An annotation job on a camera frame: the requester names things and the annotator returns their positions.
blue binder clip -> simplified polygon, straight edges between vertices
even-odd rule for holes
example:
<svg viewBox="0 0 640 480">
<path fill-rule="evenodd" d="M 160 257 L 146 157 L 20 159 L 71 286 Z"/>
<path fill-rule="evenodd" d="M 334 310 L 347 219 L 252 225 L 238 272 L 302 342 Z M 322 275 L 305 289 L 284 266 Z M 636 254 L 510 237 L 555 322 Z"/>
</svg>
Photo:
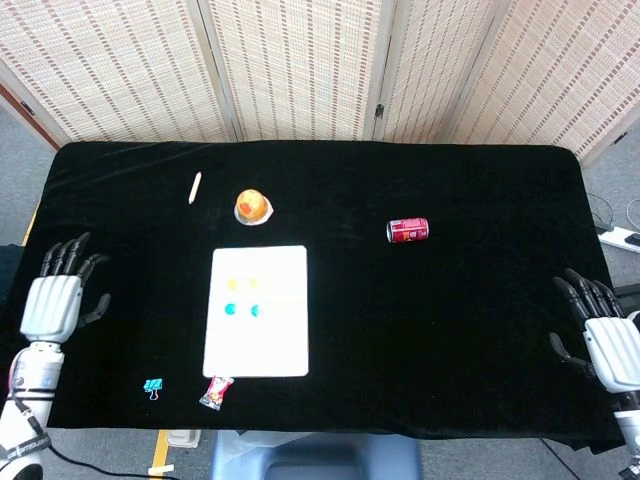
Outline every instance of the blue binder clip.
<svg viewBox="0 0 640 480">
<path fill-rule="evenodd" d="M 149 400 L 158 399 L 158 390 L 162 390 L 161 378 L 151 378 L 144 382 L 144 391 L 151 394 L 149 395 Z"/>
</svg>

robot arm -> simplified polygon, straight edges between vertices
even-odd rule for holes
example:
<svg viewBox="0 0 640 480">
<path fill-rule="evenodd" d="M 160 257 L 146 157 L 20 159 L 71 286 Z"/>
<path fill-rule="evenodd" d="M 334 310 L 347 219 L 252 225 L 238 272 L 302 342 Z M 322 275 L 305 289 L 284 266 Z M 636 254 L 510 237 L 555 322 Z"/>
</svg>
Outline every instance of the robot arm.
<svg viewBox="0 0 640 480">
<path fill-rule="evenodd" d="M 577 321 L 593 363 L 572 357 L 556 333 L 549 334 L 551 346 L 563 363 L 587 377 L 597 377 L 617 402 L 614 416 L 631 452 L 624 479 L 640 479 L 640 331 L 634 323 L 640 312 L 624 318 L 613 292 L 600 282 L 590 282 L 571 269 L 569 282 L 556 277 Z"/>
<path fill-rule="evenodd" d="M 29 347 L 20 351 L 9 371 L 9 395 L 0 416 L 0 480 L 41 479 L 40 452 L 51 445 L 45 431 L 64 354 L 60 345 L 76 328 L 98 320 L 111 299 L 79 316 L 82 293 L 93 268 L 107 257 L 91 255 L 80 268 L 89 234 L 54 245 L 45 255 L 40 277 L 31 284 L 20 332 Z"/>
</svg>

black cable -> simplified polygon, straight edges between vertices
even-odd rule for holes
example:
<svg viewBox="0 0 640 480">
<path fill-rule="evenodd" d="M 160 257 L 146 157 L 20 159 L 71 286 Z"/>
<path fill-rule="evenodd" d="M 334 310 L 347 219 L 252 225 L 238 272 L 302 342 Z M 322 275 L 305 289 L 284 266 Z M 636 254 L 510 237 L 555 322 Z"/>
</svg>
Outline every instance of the black cable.
<svg viewBox="0 0 640 480">
<path fill-rule="evenodd" d="M 64 460 L 67 463 L 70 463 L 72 465 L 76 465 L 78 467 L 85 467 L 85 468 L 90 468 L 91 470 L 94 470 L 98 473 L 101 473 L 102 475 L 107 475 L 109 477 L 130 477 L 130 478 L 157 478 L 160 480 L 180 480 L 177 477 L 170 477 L 170 476 L 157 476 L 157 475 L 143 475 L 140 473 L 115 473 L 115 472 L 109 472 L 107 470 L 103 470 L 99 467 L 96 467 L 95 465 L 91 465 L 90 463 L 85 463 L 85 462 L 80 462 L 78 460 L 73 460 L 65 455 L 63 455 L 62 453 L 60 453 L 58 450 L 55 449 L 55 447 L 52 445 L 49 447 L 49 450 L 51 450 L 51 452 L 58 457 L 60 460 Z"/>
<path fill-rule="evenodd" d="M 631 214 L 629 213 L 629 209 L 631 208 L 631 205 L 635 205 L 638 202 L 640 202 L 640 198 L 636 198 L 634 200 L 631 200 L 629 203 L 627 203 L 627 220 L 631 225 L 633 225 L 633 228 L 635 228 L 636 230 L 640 230 L 640 225 L 638 225 L 633 220 L 631 220 Z"/>
<path fill-rule="evenodd" d="M 603 221 L 602 223 L 604 223 L 605 225 L 609 225 L 609 228 L 611 228 L 611 225 L 613 224 L 613 207 L 611 206 L 611 204 L 606 199 L 604 199 L 600 195 L 596 195 L 595 193 L 587 192 L 587 195 L 589 195 L 591 197 L 595 197 L 595 198 L 597 198 L 599 200 L 602 200 L 604 202 L 604 204 L 607 206 L 607 208 L 609 209 L 610 218 L 609 218 L 608 222 L 604 222 Z"/>
<path fill-rule="evenodd" d="M 575 478 L 576 480 L 582 480 L 578 474 L 576 472 L 573 471 L 573 469 L 566 464 L 566 462 L 564 460 L 562 460 L 562 458 L 560 458 L 560 455 L 558 455 L 556 453 L 556 451 L 551 448 L 551 445 L 549 445 L 544 438 L 539 438 L 538 440 L 540 440 L 542 442 L 542 444 L 547 447 L 547 449 L 553 454 L 554 457 L 556 457 L 558 459 L 558 461 L 564 466 L 564 468 L 566 468 L 569 473 L 571 473 L 571 475 L 573 475 L 573 478 Z"/>
<path fill-rule="evenodd" d="M 604 220 L 602 220 L 602 217 L 598 215 L 596 212 L 591 212 L 591 215 L 596 217 L 600 221 L 600 223 L 604 224 Z"/>
</svg>

cable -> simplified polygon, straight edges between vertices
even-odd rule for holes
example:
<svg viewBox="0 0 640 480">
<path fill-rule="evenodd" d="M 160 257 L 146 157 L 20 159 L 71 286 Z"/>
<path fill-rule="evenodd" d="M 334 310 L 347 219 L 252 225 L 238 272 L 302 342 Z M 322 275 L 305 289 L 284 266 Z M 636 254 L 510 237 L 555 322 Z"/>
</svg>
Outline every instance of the cable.
<svg viewBox="0 0 640 480">
<path fill-rule="evenodd" d="M 157 475 L 142 475 L 139 473 L 115 473 L 115 472 L 109 472 L 107 470 L 103 470 L 99 467 L 96 467 L 95 465 L 91 465 L 90 463 L 85 463 L 85 462 L 79 462 L 78 460 L 73 460 L 65 455 L 63 455 L 62 453 L 60 453 L 58 450 L 56 450 L 53 445 L 49 447 L 49 450 L 51 450 L 51 452 L 58 457 L 61 460 L 64 460 L 67 463 L 70 463 L 72 465 L 76 465 L 78 467 L 85 467 L 85 468 L 90 468 L 93 471 L 96 471 L 98 473 L 101 473 L 103 475 L 107 475 L 109 477 L 131 477 L 131 478 L 158 478 L 160 480 L 180 480 L 177 477 L 170 477 L 170 476 L 157 476 Z"/>
<path fill-rule="evenodd" d="M 640 227 L 636 225 L 636 223 L 633 220 L 631 220 L 631 214 L 629 213 L 629 209 L 631 208 L 631 205 L 637 202 L 640 202 L 640 198 L 636 198 L 635 200 L 631 200 L 629 203 L 627 203 L 627 220 L 629 220 L 629 223 L 633 225 L 633 228 L 635 228 L 636 230 L 640 230 Z"/>
<path fill-rule="evenodd" d="M 22 402 L 20 402 L 20 399 L 17 397 L 14 397 L 13 395 L 13 387 L 14 387 L 14 373 L 15 373 L 15 367 L 18 365 L 18 362 L 20 361 L 20 357 L 22 356 L 22 354 L 29 350 L 28 348 L 23 348 L 22 350 L 20 350 L 17 355 L 15 357 L 13 357 L 13 362 L 11 362 L 11 367 L 9 369 L 9 398 L 12 399 L 14 401 L 14 403 L 16 404 L 16 406 L 20 407 L 20 404 L 23 405 L 23 407 L 25 409 L 27 409 L 28 407 L 24 406 L 24 404 Z M 33 419 L 35 419 L 36 424 L 35 424 L 35 429 L 36 433 L 40 433 L 42 434 L 42 431 L 38 432 L 37 428 L 42 428 L 40 427 L 40 424 L 38 423 L 38 420 L 33 417 Z M 98 473 L 101 473 L 103 475 L 107 475 L 109 477 L 123 477 L 123 478 L 157 478 L 157 479 L 161 479 L 161 480 L 180 480 L 177 477 L 171 477 L 171 476 L 157 476 L 157 475 L 144 475 L 144 474 L 140 474 L 140 473 L 116 473 L 116 472 L 109 472 L 108 470 L 103 470 L 100 467 L 96 467 L 95 465 L 91 465 L 90 463 L 85 463 L 85 462 L 80 462 L 78 460 L 73 460 L 69 457 L 67 457 L 66 455 L 63 455 L 62 453 L 60 453 L 53 445 L 49 446 L 49 450 L 51 450 L 51 452 L 58 457 L 59 459 L 68 462 L 72 465 L 76 465 L 79 467 L 85 467 L 85 468 L 90 468 L 91 470 L 94 470 Z M 0 472 L 2 472 L 2 470 L 4 470 L 5 468 L 7 468 L 7 466 L 10 464 L 11 462 L 7 462 L 5 465 L 2 466 L 2 468 L 0 468 Z"/>
<path fill-rule="evenodd" d="M 571 475 L 573 475 L 573 478 L 575 478 L 576 480 L 582 480 L 582 479 L 578 476 L 578 474 L 577 474 L 576 472 L 574 472 L 574 471 L 573 471 L 573 469 L 572 469 L 569 465 L 567 465 L 567 464 L 565 463 L 565 461 L 564 461 L 564 460 L 562 460 L 562 458 L 560 458 L 560 455 L 558 455 L 558 454 L 556 453 L 556 451 L 555 451 L 553 448 L 551 448 L 551 445 L 549 445 L 549 444 L 546 442 L 546 440 L 545 440 L 544 438 L 539 438 L 538 440 L 540 440 L 540 441 L 542 442 L 542 444 L 543 444 L 545 447 L 547 447 L 547 449 L 548 449 L 548 450 L 553 454 L 553 456 L 554 456 L 554 457 L 556 457 L 556 459 L 557 459 L 557 460 L 558 460 L 562 465 L 564 465 L 564 468 L 566 468 L 566 469 L 569 471 L 569 473 L 571 473 Z"/>
<path fill-rule="evenodd" d="M 599 199 L 599 200 L 602 200 L 602 201 L 604 202 L 604 204 L 605 204 L 605 205 L 607 206 L 607 208 L 609 209 L 609 215 L 610 215 L 610 218 L 609 218 L 609 221 L 608 221 L 608 222 L 602 222 L 602 223 L 606 223 L 606 224 L 608 224 L 608 225 L 609 225 L 609 227 L 611 227 L 611 225 L 613 224 L 613 207 L 611 206 L 611 204 L 610 204 L 607 200 L 605 200 L 603 197 L 601 197 L 600 195 L 596 195 L 595 193 L 589 193 L 589 192 L 587 192 L 587 195 L 589 195 L 589 196 L 591 196 L 591 197 L 595 197 L 595 198 L 597 198 L 597 199 Z"/>
<path fill-rule="evenodd" d="M 600 223 L 604 223 L 604 220 L 602 220 L 602 217 L 598 215 L 596 212 L 591 212 L 591 215 L 596 217 L 600 221 Z"/>
</svg>

soda can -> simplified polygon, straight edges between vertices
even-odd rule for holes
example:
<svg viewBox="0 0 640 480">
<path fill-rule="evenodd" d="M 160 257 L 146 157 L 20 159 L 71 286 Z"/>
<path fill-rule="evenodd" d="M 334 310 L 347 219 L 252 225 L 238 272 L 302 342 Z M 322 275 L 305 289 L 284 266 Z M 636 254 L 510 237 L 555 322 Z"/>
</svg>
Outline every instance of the soda can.
<svg viewBox="0 0 640 480">
<path fill-rule="evenodd" d="M 415 242 L 429 236 L 426 218 L 404 218 L 387 223 L 387 239 L 391 243 Z"/>
</svg>

